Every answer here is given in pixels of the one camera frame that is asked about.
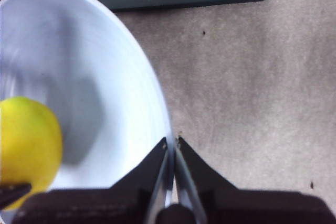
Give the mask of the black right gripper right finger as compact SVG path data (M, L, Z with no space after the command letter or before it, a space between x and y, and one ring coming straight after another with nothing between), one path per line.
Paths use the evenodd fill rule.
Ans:
M196 223L334 223L319 197L297 191L239 189L211 168L185 139L174 149L178 200Z

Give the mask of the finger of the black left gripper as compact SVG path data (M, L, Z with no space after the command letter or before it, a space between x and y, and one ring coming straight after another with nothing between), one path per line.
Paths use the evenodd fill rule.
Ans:
M31 191L30 183L1 185L1 208L5 208Z

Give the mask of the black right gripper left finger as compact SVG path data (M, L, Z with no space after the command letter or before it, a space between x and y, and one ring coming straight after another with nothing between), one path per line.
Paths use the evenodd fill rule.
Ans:
M12 223L154 223L166 202L168 155L162 138L113 186L35 194L21 205Z

